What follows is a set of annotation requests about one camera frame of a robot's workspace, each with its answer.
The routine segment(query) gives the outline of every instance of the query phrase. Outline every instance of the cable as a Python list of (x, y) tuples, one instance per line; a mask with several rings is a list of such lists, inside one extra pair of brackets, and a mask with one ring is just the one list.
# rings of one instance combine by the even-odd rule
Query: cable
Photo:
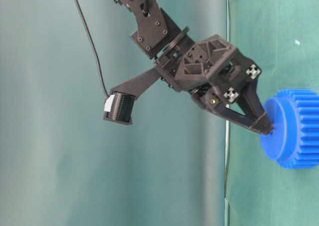
[(108, 94), (108, 92), (107, 92), (107, 90), (106, 90), (106, 87), (105, 87), (105, 83), (104, 83), (104, 79), (103, 79), (103, 74), (102, 74), (102, 69), (101, 69), (101, 63), (100, 63), (99, 55), (98, 55), (98, 53), (97, 53), (97, 51), (96, 51), (96, 48), (95, 48), (95, 45), (94, 45), (94, 42), (93, 42), (93, 39), (92, 39), (90, 30), (89, 30), (89, 27), (88, 27), (88, 25), (87, 25), (87, 23), (86, 23), (86, 20), (85, 20), (84, 15), (83, 15), (83, 12), (82, 12), (80, 3), (79, 3), (78, 0), (74, 0), (74, 2), (75, 2), (75, 4), (76, 4), (76, 8), (77, 8), (78, 11), (79, 11), (79, 14), (80, 14), (82, 23), (83, 23), (83, 25), (84, 25), (86, 34), (88, 35), (90, 45), (91, 45), (91, 47), (92, 47), (92, 51), (93, 51), (93, 54), (94, 54), (94, 57), (95, 57), (95, 60), (96, 60), (96, 64), (97, 64), (97, 66), (98, 66), (98, 73), (99, 73), (99, 78), (100, 78), (102, 90), (103, 90), (103, 92), (104, 92), (104, 95), (108, 98), (108, 97), (109, 97), (109, 94)]

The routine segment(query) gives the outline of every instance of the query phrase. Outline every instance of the gear teeth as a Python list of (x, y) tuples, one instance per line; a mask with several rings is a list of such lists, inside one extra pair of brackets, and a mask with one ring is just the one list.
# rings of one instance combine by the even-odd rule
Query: gear teeth
[(278, 164), (286, 169), (313, 168), (319, 164), (319, 96), (308, 89), (283, 89), (276, 93), (276, 99), (288, 100), (296, 114), (297, 134), (289, 132), (287, 137), (296, 139), (293, 145), (284, 145), (290, 151), (288, 155), (278, 158)]
[(286, 90), (294, 104), (300, 126), (299, 145), (290, 168), (313, 168), (319, 164), (319, 96), (311, 90)]

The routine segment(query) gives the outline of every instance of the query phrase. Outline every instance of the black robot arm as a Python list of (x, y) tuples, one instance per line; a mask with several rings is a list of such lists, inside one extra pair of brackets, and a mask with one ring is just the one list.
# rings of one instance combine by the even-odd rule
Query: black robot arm
[[(189, 29), (181, 30), (156, 0), (114, 1), (135, 15), (138, 30), (131, 39), (155, 59), (155, 66), (111, 89), (105, 101), (105, 120), (132, 124), (134, 101), (162, 79), (176, 92), (189, 92), (193, 101), (210, 113), (256, 133), (272, 131), (256, 93), (262, 71), (253, 60), (218, 35), (195, 43), (187, 35)], [(226, 107), (234, 103), (244, 114)]]

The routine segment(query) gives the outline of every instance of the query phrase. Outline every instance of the blue plastic gear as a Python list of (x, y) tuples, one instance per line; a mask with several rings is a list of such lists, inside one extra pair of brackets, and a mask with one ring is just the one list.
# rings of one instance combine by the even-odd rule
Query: blue plastic gear
[(319, 164), (319, 96), (307, 89), (283, 89), (264, 104), (274, 130), (260, 135), (265, 154), (287, 169)]

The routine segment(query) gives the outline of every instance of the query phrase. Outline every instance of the metal screw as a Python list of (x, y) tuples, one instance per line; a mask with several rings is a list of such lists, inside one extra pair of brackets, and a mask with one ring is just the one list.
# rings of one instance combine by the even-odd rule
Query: metal screw
[(215, 98), (212, 98), (212, 99), (210, 100), (210, 104), (212, 104), (212, 105), (216, 104), (216, 99), (215, 99)]

